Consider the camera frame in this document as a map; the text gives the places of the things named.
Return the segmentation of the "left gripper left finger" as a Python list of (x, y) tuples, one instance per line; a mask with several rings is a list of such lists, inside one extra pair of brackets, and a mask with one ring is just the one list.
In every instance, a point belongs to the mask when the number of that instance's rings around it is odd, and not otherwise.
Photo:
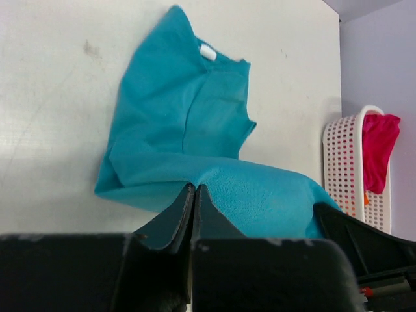
[(2, 311), (185, 311), (195, 188), (130, 233), (4, 234)]

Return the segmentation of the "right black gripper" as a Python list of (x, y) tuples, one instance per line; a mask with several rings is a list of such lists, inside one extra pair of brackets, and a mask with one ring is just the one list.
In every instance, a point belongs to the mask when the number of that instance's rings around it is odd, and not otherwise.
[(346, 254), (365, 311), (415, 311), (415, 243), (386, 234), (318, 203), (314, 215), (326, 239)]

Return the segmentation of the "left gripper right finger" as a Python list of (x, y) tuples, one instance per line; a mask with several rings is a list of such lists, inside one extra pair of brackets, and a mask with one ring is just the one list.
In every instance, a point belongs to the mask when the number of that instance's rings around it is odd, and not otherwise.
[(362, 311), (346, 255), (329, 240), (249, 238), (213, 204), (194, 200), (194, 311)]

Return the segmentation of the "teal t shirt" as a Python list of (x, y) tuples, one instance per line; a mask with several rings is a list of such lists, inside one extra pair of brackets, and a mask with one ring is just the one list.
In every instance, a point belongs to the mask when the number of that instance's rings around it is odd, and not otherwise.
[(138, 46), (120, 83), (95, 194), (159, 213), (185, 185), (205, 185), (249, 237), (323, 238), (313, 206), (335, 202), (320, 185), (239, 159), (256, 126), (247, 113), (250, 64), (206, 57), (205, 45), (172, 6)]

